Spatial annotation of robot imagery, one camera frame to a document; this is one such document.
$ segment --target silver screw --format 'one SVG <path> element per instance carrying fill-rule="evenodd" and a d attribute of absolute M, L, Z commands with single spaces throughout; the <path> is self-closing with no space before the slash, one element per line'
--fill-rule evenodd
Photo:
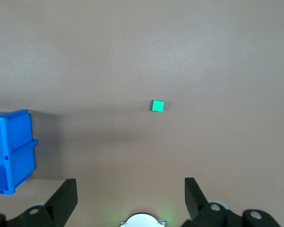
<path fill-rule="evenodd" d="M 250 213 L 250 215 L 251 215 L 253 218 L 255 218 L 255 219 L 258 219 L 258 220 L 262 219 L 262 216 L 260 215 L 259 212 L 252 211 L 252 212 Z"/>
<path fill-rule="evenodd" d="M 220 208 L 217 204 L 212 204 L 212 205 L 210 206 L 210 208 L 211 208 L 213 211 L 220 211 L 220 210 L 221 210 L 221 208 Z"/>

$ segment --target blue crate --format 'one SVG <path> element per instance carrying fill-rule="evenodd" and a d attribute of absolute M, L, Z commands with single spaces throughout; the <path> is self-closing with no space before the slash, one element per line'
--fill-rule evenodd
<path fill-rule="evenodd" d="M 28 110 L 0 113 L 0 194 L 13 194 L 35 169 Z"/>

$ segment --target beige floor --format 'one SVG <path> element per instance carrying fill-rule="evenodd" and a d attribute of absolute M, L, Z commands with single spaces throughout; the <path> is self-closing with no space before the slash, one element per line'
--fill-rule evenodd
<path fill-rule="evenodd" d="M 67 226 L 179 227 L 195 177 L 284 227 L 284 1 L 0 0 L 0 111 L 23 108 L 36 170 L 9 218 L 75 177 Z"/>

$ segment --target teal block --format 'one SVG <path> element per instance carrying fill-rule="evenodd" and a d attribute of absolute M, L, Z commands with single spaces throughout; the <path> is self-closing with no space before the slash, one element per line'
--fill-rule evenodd
<path fill-rule="evenodd" d="M 153 100 L 152 111 L 163 112 L 164 101 Z"/>

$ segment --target white round object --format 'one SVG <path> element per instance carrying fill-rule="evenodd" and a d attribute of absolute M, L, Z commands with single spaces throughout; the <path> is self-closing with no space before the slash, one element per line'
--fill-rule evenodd
<path fill-rule="evenodd" d="M 131 216 L 121 227 L 164 227 L 149 214 L 136 214 Z"/>

